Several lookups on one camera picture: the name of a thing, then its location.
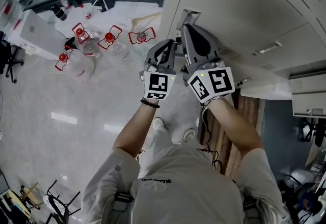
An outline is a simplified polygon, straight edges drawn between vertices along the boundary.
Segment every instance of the person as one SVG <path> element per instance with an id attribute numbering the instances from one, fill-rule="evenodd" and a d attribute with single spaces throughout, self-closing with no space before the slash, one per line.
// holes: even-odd
<path id="1" fill-rule="evenodd" d="M 256 200 L 261 222 L 280 223 L 282 198 L 256 129 L 225 99 L 209 109 L 241 154 L 233 182 L 212 167 L 188 130 L 179 144 L 156 117 L 157 100 L 143 99 L 85 189 L 83 223 L 243 223 L 243 196 Z M 142 169 L 135 160 L 153 121 Z"/>

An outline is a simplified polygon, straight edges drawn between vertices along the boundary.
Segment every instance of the desk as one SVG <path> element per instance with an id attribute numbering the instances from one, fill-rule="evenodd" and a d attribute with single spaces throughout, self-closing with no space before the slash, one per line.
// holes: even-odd
<path id="1" fill-rule="evenodd" d="M 11 190 L 8 191 L 7 197 L 11 198 L 11 202 L 19 208 L 29 219 L 32 219 L 32 216 L 28 208 L 20 201 L 19 197 Z"/>

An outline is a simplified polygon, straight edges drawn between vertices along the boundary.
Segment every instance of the white t-shirt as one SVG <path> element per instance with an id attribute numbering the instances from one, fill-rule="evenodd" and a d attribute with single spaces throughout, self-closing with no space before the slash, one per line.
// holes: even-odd
<path id="1" fill-rule="evenodd" d="M 243 223 L 242 192 L 259 200 L 264 222 L 278 222 L 282 211 L 262 149 L 243 158 L 236 184 L 219 174 L 204 152 L 189 147 L 167 149 L 140 179 L 139 171 L 132 156 L 112 150 L 85 190 L 83 223 Z M 130 193 L 133 201 L 115 204 L 117 192 Z"/>

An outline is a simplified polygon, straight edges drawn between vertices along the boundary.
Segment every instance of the beaded bracelet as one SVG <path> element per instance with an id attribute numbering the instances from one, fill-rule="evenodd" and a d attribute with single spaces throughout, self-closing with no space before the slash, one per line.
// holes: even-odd
<path id="1" fill-rule="evenodd" d="M 151 103 L 145 101 L 144 98 L 141 100 L 141 103 L 143 103 L 143 104 L 145 104 L 145 105 L 148 105 L 148 106 L 150 106 L 150 107 L 152 107 L 152 108 L 159 108 L 159 105 L 158 105 L 158 104 L 151 104 Z"/>

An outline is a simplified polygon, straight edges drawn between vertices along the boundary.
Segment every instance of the red holder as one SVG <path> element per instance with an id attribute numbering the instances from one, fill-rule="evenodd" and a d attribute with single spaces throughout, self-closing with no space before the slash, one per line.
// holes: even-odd
<path id="1" fill-rule="evenodd" d="M 114 43 L 114 41 L 119 37 L 121 32 L 122 29 L 120 29 L 118 26 L 113 25 L 110 31 L 105 34 L 104 39 L 97 42 L 97 45 L 107 50 L 108 47 L 110 47 Z"/>
<path id="2" fill-rule="evenodd" d="M 76 26 L 74 26 L 72 28 L 72 31 L 77 36 L 80 44 L 83 44 L 85 41 L 87 41 L 90 38 L 90 35 L 85 31 L 85 28 L 81 23 L 78 23 Z"/>
<path id="3" fill-rule="evenodd" d="M 129 32 L 129 40 L 132 45 L 142 44 L 143 42 L 147 42 L 155 38 L 156 34 L 152 27 L 149 27 L 148 29 L 138 33 Z"/>
<path id="4" fill-rule="evenodd" d="M 56 69 L 62 71 L 64 66 L 67 64 L 68 59 L 70 59 L 70 55 L 73 52 L 73 49 L 70 46 L 65 46 L 67 49 L 64 50 L 62 54 L 59 56 L 59 61 L 56 63 Z"/>

